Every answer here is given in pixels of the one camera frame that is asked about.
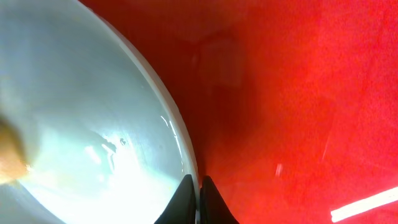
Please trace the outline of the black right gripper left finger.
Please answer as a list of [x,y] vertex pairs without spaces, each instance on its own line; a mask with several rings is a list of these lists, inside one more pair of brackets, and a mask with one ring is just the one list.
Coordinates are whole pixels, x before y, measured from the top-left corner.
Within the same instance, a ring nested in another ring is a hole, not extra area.
[[196,204],[192,175],[187,174],[155,224],[195,224]]

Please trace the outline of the light green plate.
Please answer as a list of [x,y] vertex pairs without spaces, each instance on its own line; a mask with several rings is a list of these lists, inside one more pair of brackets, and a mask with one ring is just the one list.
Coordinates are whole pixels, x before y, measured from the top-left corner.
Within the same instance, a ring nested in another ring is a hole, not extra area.
[[1,118],[27,164],[1,186],[2,223],[155,223],[187,174],[197,203],[172,97],[79,1],[1,2]]

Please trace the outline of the red plastic tray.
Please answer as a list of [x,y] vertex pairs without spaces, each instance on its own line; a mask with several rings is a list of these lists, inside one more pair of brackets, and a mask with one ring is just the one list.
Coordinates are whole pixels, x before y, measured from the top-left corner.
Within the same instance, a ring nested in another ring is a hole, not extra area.
[[396,1],[84,4],[162,79],[238,222],[397,222]]

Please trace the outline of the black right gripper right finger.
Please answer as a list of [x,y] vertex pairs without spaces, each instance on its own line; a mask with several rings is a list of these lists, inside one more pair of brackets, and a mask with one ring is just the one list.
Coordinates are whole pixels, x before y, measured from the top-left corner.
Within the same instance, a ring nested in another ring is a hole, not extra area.
[[200,189],[200,223],[239,224],[208,175],[204,176]]

